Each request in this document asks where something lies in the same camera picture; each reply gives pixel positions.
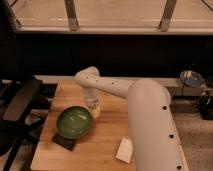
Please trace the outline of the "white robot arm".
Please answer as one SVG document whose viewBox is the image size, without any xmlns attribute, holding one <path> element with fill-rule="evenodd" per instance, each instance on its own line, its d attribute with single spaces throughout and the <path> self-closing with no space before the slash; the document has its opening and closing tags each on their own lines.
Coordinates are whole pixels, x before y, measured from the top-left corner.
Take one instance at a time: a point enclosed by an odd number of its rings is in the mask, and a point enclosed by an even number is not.
<svg viewBox="0 0 213 171">
<path fill-rule="evenodd" d="M 136 171 L 186 171 L 171 96 L 163 85 L 147 78 L 100 77 L 96 67 L 79 71 L 75 81 L 84 89 L 89 107 L 97 107 L 98 90 L 126 100 Z"/>
</svg>

